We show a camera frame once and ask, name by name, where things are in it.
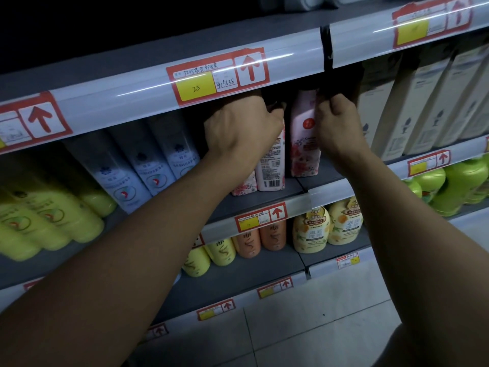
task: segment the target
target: orange bottle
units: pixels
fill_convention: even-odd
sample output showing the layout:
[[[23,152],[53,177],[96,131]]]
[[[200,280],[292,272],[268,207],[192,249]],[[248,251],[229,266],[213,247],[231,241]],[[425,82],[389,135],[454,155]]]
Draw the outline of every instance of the orange bottle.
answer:
[[[262,245],[267,250],[278,251],[284,248],[287,238],[286,220],[275,222],[258,230]]]
[[[234,247],[241,257],[251,259],[260,253],[262,244],[257,229],[239,234],[232,239]]]

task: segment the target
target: white box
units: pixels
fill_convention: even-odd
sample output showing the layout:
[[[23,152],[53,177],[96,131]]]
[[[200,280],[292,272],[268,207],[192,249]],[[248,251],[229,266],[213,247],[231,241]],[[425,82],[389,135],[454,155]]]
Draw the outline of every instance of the white box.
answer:
[[[372,150],[382,160],[402,156],[419,115],[449,64],[452,51],[451,44],[439,43],[423,48],[419,58],[404,54],[372,143]]]
[[[363,135],[369,146],[374,140],[378,122],[394,85],[400,58],[400,53],[393,53],[362,62],[364,73],[356,105]]]
[[[470,48],[468,44],[473,46],[474,40],[460,46],[459,53],[443,72],[407,142],[405,154],[428,152],[433,147],[449,114],[474,77],[486,46]]]
[[[456,104],[455,110],[440,132],[435,142],[435,147],[444,147],[457,140],[488,92],[489,57],[486,55],[474,78],[470,81],[464,94]]]
[[[479,109],[472,116],[471,120],[465,126],[464,131],[459,139],[469,139],[480,136],[487,131],[489,127],[489,94],[482,101]]]

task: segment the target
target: forearm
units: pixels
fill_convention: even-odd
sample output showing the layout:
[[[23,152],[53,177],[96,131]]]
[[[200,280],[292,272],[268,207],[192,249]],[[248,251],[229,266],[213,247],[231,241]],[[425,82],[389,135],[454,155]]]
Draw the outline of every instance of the forearm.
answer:
[[[161,307],[212,211],[241,181],[233,170],[235,160],[205,157],[34,286],[0,316],[0,354],[9,353],[3,361],[120,365]]]
[[[364,154],[353,164],[347,177],[402,322],[437,362],[459,363],[458,356],[467,357],[477,344],[460,330],[478,328],[480,307],[489,300],[488,254],[376,156]]]

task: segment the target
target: tile floor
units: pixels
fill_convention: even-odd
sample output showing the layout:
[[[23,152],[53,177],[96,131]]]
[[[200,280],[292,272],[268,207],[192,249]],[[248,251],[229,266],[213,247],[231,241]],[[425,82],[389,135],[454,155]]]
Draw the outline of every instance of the tile floor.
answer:
[[[480,244],[487,241],[487,224],[484,232],[474,221],[458,228]],[[378,265],[370,261],[145,343],[129,362],[131,367],[371,366],[398,324]]]

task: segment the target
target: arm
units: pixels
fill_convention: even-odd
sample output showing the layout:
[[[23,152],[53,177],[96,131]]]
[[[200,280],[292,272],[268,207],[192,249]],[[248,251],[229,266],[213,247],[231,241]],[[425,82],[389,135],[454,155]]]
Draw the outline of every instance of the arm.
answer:
[[[481,365],[489,343],[489,253],[437,215],[375,156],[343,95],[317,108],[321,149],[348,179],[382,276],[424,357]]]
[[[205,123],[187,175],[68,260],[0,315],[2,364],[120,366],[155,317],[217,204],[282,130],[252,93]]]

